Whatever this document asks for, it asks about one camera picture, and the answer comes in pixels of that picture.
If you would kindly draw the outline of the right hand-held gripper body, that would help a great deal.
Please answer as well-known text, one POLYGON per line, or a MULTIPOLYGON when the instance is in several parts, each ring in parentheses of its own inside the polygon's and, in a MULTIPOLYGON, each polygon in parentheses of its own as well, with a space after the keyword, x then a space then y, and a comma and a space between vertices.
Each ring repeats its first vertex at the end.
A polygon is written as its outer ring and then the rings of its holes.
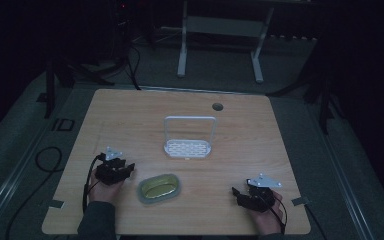
POLYGON ((273 188, 280 188, 282 184, 273 178, 268 177, 264 173, 260 173, 257 177, 246 180, 248 186, 248 194, 251 208, 249 210, 257 212, 265 212, 269 210, 275 203, 273 188))

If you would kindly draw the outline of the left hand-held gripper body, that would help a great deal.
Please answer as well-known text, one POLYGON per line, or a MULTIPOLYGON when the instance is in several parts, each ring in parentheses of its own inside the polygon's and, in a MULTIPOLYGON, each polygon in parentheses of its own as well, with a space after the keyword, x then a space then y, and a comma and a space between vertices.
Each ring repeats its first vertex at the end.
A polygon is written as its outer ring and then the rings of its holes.
POLYGON ((120 151, 107 147, 103 154, 102 163, 96 169, 96 178, 106 185, 124 181, 127 178, 126 166, 125 168, 120 166, 121 156, 120 151))

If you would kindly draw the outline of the person's left hand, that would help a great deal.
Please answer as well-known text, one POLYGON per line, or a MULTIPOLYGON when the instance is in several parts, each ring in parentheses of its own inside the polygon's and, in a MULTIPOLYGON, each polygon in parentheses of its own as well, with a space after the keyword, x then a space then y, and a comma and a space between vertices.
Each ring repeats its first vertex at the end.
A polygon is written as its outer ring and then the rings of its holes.
POLYGON ((91 183, 89 185, 88 197, 90 202, 107 202, 114 204, 119 196, 123 181, 113 185, 106 185, 95 176, 96 170, 92 171, 91 183))

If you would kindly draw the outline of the green oval dish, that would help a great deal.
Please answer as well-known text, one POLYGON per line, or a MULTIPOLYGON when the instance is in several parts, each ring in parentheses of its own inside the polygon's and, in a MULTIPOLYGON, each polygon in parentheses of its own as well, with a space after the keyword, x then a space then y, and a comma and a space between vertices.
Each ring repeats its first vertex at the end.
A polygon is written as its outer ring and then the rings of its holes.
POLYGON ((175 174, 162 174, 141 181, 137 188, 139 201, 154 204, 176 197, 181 192, 181 182, 175 174))

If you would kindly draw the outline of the black stand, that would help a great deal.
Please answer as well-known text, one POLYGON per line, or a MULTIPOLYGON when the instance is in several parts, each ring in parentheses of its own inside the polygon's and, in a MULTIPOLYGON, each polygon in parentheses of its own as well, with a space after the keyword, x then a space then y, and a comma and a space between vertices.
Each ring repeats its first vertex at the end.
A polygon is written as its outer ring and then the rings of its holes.
POLYGON ((92 71, 81 65, 80 63, 63 55, 56 55, 51 57, 46 62, 45 75, 46 75, 46 92, 40 97, 41 101, 46 103, 45 119, 48 119, 55 107, 55 79, 63 87, 71 88, 74 86, 75 80, 73 73, 83 76, 86 80, 90 80, 100 85, 112 85, 103 78, 104 75, 110 74, 119 70, 123 64, 116 63, 113 66, 92 71))
POLYGON ((299 79, 308 85, 303 95, 304 101, 309 104, 320 101, 318 125, 322 133, 327 135, 327 122, 333 117, 330 105, 343 116, 341 109, 331 97, 332 84, 335 80, 334 71, 329 67, 316 67, 310 64, 303 67, 299 79))

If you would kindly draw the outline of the white metal stand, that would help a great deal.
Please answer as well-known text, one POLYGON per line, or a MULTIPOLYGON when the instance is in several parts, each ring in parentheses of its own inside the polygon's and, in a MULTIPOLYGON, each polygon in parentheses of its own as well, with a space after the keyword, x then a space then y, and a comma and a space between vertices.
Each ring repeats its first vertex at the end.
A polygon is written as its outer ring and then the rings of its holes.
POLYGON ((274 13, 274 8, 269 7, 262 21, 235 20, 215 17, 194 16, 188 13, 188 0, 183 0, 181 48, 179 53, 177 76, 186 75, 187 66, 187 34, 205 33, 226 36, 252 37, 258 40, 257 46, 250 52, 254 78, 257 83, 264 81, 260 54, 263 43, 267 37, 269 25, 274 13))

